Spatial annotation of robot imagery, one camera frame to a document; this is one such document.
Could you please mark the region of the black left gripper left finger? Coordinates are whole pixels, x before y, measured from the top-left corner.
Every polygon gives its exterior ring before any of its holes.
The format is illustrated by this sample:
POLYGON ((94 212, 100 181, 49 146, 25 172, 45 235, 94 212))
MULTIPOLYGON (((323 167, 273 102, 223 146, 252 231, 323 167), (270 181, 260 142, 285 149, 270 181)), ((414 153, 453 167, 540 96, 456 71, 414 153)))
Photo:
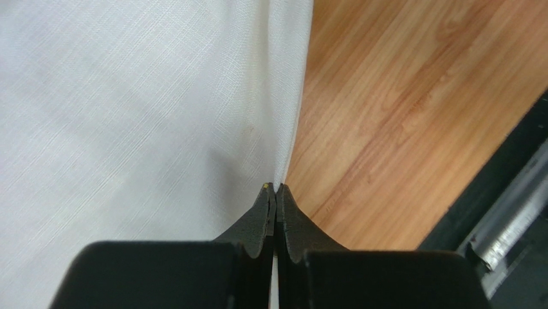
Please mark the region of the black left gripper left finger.
POLYGON ((275 191, 265 183, 251 208, 214 239, 237 249, 229 308, 268 308, 274 256, 275 191))

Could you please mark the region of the white cloth napkin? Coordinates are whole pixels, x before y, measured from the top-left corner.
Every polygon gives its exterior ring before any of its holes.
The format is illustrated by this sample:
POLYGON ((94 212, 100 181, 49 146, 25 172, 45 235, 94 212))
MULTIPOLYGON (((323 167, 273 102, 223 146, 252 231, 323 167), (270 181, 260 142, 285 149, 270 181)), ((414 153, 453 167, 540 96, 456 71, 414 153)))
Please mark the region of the white cloth napkin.
POLYGON ((105 240, 220 235, 287 176, 312 1, 2 1, 1 307, 105 240))

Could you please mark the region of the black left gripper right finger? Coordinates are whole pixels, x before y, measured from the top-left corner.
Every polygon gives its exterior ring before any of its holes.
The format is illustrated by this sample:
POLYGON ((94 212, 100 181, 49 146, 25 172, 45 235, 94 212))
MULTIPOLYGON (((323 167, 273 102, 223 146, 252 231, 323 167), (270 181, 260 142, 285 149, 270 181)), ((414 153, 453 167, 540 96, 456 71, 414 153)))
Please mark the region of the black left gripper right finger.
POLYGON ((306 254, 345 252, 335 241, 301 211, 286 184, 275 196, 275 249, 278 263, 279 307, 309 308, 309 279, 306 254))

